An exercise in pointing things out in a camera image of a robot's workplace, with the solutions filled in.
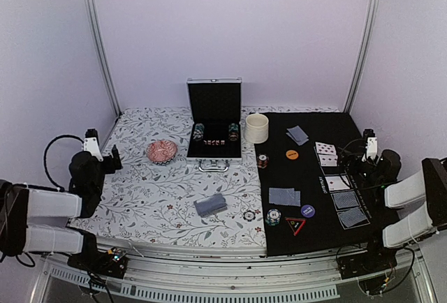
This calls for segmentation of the red triangular all-in marker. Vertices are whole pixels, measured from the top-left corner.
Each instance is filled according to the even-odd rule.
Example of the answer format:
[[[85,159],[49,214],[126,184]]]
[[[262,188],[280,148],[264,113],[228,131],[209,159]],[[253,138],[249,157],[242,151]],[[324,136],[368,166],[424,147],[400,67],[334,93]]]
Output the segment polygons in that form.
[[[285,220],[292,230],[294,236],[297,236],[306,224],[305,219],[286,217]]]

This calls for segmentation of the blue playing card deck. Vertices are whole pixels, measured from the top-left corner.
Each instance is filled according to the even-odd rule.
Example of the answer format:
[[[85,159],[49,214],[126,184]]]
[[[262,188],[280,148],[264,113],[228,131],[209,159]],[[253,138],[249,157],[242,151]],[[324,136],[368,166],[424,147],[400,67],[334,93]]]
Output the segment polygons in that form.
[[[209,197],[193,202],[194,207],[200,217],[206,217],[227,209],[227,202],[221,193],[216,193]]]

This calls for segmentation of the blue green moved chip stack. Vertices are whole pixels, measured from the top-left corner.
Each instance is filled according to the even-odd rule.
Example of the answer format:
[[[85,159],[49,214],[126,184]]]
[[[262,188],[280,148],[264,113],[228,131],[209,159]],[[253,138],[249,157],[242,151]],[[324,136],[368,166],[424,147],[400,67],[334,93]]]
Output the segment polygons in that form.
[[[265,222],[268,226],[277,226],[281,221],[281,212],[278,209],[269,209]]]

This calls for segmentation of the red black moved chip stack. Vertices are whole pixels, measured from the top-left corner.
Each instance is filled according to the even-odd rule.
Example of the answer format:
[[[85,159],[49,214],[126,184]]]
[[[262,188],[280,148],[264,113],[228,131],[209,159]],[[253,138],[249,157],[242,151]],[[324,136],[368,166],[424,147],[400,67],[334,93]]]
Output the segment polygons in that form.
[[[260,154],[257,158],[257,166],[260,169],[265,169],[268,166],[269,158],[265,154]]]

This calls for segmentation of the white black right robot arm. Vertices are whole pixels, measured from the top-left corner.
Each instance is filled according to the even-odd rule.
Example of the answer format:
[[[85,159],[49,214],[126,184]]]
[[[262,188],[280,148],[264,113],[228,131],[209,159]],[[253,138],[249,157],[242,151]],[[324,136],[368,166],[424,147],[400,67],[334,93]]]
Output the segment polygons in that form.
[[[397,249],[417,243],[446,229],[446,159],[424,158],[422,168],[401,181],[397,152],[386,149],[381,158],[351,160],[350,171],[359,172],[362,183],[351,181],[351,188],[372,203],[370,209],[380,216],[388,209],[402,210],[405,215],[396,223],[385,223],[379,230],[379,240],[387,249]]]

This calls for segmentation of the single blue ten chip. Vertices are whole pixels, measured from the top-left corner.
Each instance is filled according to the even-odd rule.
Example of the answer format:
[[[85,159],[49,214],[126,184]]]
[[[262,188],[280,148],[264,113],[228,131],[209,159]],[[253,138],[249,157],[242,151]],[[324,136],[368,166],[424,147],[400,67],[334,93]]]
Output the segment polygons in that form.
[[[256,214],[253,211],[247,210],[244,214],[243,214],[243,219],[245,221],[253,221],[256,218]]]

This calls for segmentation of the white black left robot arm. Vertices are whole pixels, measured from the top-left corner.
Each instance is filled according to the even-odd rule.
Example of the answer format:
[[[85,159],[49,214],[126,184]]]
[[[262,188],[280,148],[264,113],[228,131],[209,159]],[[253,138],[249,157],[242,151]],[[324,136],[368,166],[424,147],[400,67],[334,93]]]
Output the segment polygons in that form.
[[[116,251],[99,251],[96,236],[90,232],[32,223],[37,218],[89,219],[94,215],[106,175],[121,170],[122,160],[117,147],[102,155],[94,129],[87,131],[81,143],[82,150],[68,166],[71,180],[67,189],[57,183],[46,187],[1,180],[2,258],[65,253],[73,266],[89,271],[122,259]]]

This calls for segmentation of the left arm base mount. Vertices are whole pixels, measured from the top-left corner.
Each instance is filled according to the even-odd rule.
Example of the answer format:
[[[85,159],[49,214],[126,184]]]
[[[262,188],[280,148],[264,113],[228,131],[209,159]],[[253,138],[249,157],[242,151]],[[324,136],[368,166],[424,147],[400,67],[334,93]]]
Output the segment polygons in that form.
[[[92,274],[123,279],[129,261],[125,250],[112,247],[106,251],[100,251],[95,235],[89,232],[81,232],[81,234],[81,252],[71,254],[67,265]]]

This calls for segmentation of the orange big blind button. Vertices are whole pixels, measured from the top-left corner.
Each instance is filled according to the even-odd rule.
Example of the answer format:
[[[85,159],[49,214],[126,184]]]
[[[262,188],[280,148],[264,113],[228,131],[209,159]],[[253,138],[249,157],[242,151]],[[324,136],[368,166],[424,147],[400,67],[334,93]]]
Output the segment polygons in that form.
[[[286,158],[292,161],[297,160],[299,158],[299,153],[296,150],[289,149],[286,152]]]

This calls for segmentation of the purple small blind button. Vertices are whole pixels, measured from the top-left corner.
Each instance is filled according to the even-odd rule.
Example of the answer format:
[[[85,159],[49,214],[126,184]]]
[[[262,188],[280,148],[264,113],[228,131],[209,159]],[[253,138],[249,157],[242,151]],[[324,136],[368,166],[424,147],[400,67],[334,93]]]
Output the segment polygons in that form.
[[[305,218],[311,218],[315,215],[316,210],[311,205],[303,205],[301,208],[301,215],[303,215]]]

